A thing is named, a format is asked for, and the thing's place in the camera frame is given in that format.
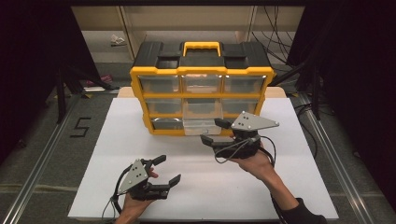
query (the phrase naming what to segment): finger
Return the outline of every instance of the finger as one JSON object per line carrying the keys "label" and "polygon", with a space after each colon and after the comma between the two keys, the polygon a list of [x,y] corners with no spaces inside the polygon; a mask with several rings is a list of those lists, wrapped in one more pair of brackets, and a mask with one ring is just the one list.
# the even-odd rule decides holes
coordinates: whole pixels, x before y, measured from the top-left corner
{"label": "finger", "polygon": [[153,177],[153,178],[157,178],[159,176],[157,173],[154,172],[154,168],[153,167],[149,168],[148,175]]}

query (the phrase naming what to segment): yellow carrying handle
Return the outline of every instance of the yellow carrying handle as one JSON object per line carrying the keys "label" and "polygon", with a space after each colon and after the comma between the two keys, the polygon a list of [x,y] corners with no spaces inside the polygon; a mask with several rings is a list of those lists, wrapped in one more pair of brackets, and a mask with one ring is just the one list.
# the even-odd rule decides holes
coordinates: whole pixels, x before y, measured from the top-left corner
{"label": "yellow carrying handle", "polygon": [[220,56],[220,43],[219,42],[185,42],[183,57],[186,56],[187,49],[216,49]]}

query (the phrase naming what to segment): metal rail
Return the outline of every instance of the metal rail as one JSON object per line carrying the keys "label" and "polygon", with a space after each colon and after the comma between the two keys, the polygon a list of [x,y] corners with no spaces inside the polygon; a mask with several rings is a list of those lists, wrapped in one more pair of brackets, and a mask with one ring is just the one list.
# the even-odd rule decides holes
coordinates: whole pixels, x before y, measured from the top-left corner
{"label": "metal rail", "polygon": [[41,175],[44,172],[44,169],[47,166],[50,157],[56,148],[59,139],[62,136],[64,131],[64,127],[70,117],[71,112],[73,111],[75,105],[77,104],[80,95],[73,95],[71,97],[71,101],[69,103],[69,108],[64,116],[64,119],[61,123],[58,123],[52,132],[51,137],[49,138],[48,143],[44,147],[43,152],[41,153],[40,157],[38,158],[35,167],[33,168],[32,172],[29,174],[26,182],[23,184],[20,193],[18,194],[14,203],[10,206],[6,218],[3,221],[3,224],[16,224],[18,223],[24,208],[28,204],[30,197],[35,189],[35,185],[37,184],[38,180],[40,179]]}
{"label": "metal rail", "polygon": [[[301,93],[301,102],[303,104],[309,104],[310,101],[306,94]],[[311,111],[307,111],[307,115],[311,124],[315,130],[315,133],[318,136],[320,143],[323,146],[324,151],[332,165],[335,174],[343,188],[346,197],[348,198],[350,205],[352,206],[353,211],[356,214],[356,217],[359,223],[369,224],[374,223],[372,215],[370,214],[369,210],[367,209],[367,205],[364,202],[363,198],[359,194],[358,190],[356,189],[353,181],[351,180],[349,174],[347,173],[346,168],[344,167],[343,163],[340,160],[340,157],[337,154],[332,142],[330,141],[329,136],[326,134],[320,120],[316,120],[315,116]]]}

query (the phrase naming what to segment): white table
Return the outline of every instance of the white table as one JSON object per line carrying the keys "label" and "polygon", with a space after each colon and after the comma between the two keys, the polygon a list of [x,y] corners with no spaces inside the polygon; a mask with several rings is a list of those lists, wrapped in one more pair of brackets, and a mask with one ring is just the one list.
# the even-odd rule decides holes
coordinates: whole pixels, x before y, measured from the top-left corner
{"label": "white table", "polygon": [[[275,142],[276,171],[290,191],[302,197],[314,214],[338,218],[290,100],[266,99],[262,116],[280,123],[279,127],[261,130],[260,135]],[[272,152],[271,143],[262,141]],[[233,162],[217,163],[212,148],[204,146],[199,136],[149,134],[135,98],[113,100],[69,217],[101,217],[120,173],[135,159],[155,159],[162,154],[167,156],[167,161],[155,167],[160,177],[150,178],[149,182],[166,184],[178,174],[181,180],[170,190],[167,200],[153,203],[140,220],[277,219],[269,191],[261,181]],[[107,208],[105,217],[113,217],[111,207]]]}

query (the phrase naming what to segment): wrist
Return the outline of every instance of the wrist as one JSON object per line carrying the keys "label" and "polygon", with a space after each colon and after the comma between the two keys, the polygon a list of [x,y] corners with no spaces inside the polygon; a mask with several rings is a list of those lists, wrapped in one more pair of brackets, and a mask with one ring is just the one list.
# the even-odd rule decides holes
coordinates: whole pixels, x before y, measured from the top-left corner
{"label": "wrist", "polygon": [[267,186],[267,188],[275,187],[279,184],[279,181],[282,181],[272,166],[264,167],[258,178]]}
{"label": "wrist", "polygon": [[122,211],[115,224],[133,224],[137,218],[138,216],[134,213],[126,213]]}
{"label": "wrist", "polygon": [[278,191],[280,189],[283,189],[285,187],[282,179],[280,178],[279,175],[273,174],[271,176],[267,176],[265,180],[262,181],[265,186],[271,191]]}

